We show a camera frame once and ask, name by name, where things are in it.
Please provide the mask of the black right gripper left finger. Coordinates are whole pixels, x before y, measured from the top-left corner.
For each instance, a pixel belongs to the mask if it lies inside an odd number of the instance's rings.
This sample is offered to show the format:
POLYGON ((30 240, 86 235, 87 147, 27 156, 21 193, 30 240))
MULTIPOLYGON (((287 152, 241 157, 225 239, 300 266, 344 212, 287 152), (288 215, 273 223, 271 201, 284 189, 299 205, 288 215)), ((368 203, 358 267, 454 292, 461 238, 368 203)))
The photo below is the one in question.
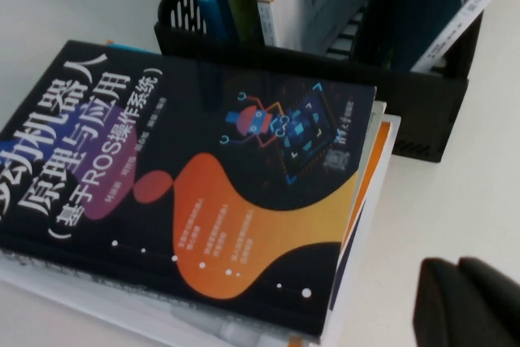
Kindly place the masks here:
POLYGON ((501 325, 477 288, 454 264, 422 261, 413 326, 418 346, 493 346, 501 325))

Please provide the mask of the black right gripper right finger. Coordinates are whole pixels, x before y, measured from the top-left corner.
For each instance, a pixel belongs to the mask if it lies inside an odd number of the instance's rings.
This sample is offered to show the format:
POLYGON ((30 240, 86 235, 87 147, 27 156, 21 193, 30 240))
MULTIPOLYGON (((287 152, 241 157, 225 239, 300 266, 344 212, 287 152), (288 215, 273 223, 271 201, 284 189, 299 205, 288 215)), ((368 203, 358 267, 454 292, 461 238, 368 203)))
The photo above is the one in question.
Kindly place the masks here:
POLYGON ((461 258, 460 270, 519 346, 519 283, 478 258, 461 258))

